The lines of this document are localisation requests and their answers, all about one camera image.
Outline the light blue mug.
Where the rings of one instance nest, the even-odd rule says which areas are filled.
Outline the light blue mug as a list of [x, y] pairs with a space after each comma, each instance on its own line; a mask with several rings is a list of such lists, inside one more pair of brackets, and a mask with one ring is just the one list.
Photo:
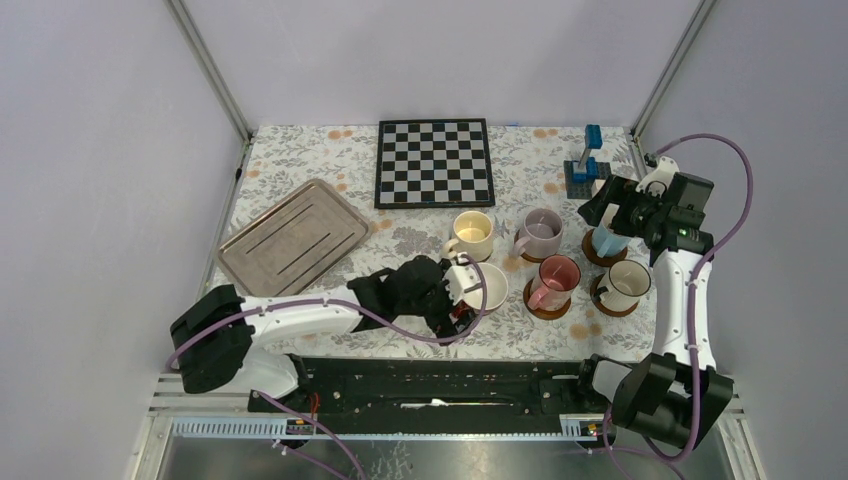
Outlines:
[[624, 252], [630, 243], [630, 238], [616, 234], [607, 226], [600, 224], [594, 229], [590, 243], [599, 258], [611, 258]]

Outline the lilac mug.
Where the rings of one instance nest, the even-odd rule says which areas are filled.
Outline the lilac mug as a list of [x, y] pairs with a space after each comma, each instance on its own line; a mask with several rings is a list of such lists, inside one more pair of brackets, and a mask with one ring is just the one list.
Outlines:
[[530, 211], [524, 217], [520, 229], [542, 238], [559, 235], [562, 242], [564, 223], [561, 216], [556, 212], [538, 208]]

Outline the pink mug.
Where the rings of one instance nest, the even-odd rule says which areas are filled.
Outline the pink mug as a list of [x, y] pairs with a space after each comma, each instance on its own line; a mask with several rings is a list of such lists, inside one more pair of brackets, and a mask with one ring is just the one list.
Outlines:
[[530, 280], [530, 307], [545, 310], [562, 307], [572, 298], [581, 278], [580, 267], [572, 258], [559, 254], [547, 257]]

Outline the white mug dark red outside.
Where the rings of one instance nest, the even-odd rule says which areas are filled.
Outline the white mug dark red outside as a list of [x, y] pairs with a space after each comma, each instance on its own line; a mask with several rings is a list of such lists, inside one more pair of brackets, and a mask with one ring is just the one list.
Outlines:
[[483, 300], [481, 289], [467, 293], [463, 302], [475, 312], [483, 311], [484, 315], [494, 313], [505, 302], [509, 294], [509, 281], [506, 274], [497, 266], [489, 263], [479, 263], [485, 282], [486, 300]]

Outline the white mug black rim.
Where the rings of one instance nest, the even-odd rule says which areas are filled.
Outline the white mug black rim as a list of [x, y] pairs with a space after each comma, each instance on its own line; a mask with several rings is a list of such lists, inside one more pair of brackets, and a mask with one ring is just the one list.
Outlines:
[[633, 260], [621, 260], [604, 273], [592, 294], [593, 301], [605, 310], [622, 316], [632, 312], [652, 286], [646, 266]]

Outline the cream yellow mug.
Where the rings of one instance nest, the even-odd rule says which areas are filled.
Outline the cream yellow mug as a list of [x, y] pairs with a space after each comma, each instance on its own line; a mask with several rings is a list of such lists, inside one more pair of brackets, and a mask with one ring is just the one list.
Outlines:
[[486, 261], [494, 251], [494, 224], [480, 211], [466, 211], [453, 221], [451, 236], [441, 249], [442, 258], [467, 253], [476, 262]]

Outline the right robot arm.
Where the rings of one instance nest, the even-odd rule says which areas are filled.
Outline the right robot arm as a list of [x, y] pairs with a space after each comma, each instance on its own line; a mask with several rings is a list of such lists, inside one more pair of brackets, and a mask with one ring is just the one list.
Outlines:
[[652, 352], [637, 364], [598, 354], [584, 360], [575, 402], [589, 412], [610, 403], [614, 425], [681, 455], [698, 446], [733, 395], [733, 381], [716, 370], [707, 333], [707, 285], [719, 245], [701, 225], [713, 188], [686, 173], [646, 186], [611, 176], [578, 209], [598, 226], [616, 206], [612, 232], [640, 239], [650, 251], [657, 307]]

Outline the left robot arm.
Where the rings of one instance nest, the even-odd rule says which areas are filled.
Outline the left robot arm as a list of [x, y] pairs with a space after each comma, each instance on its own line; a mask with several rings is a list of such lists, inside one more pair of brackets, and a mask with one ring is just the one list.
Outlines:
[[482, 266], [467, 254], [440, 261], [419, 255], [318, 294], [241, 296], [233, 285], [220, 285], [171, 325], [174, 351], [166, 366], [180, 374], [189, 394], [232, 386], [296, 411], [309, 401], [311, 387], [293, 356], [275, 356], [267, 345], [378, 328], [449, 345], [479, 325], [488, 300]]

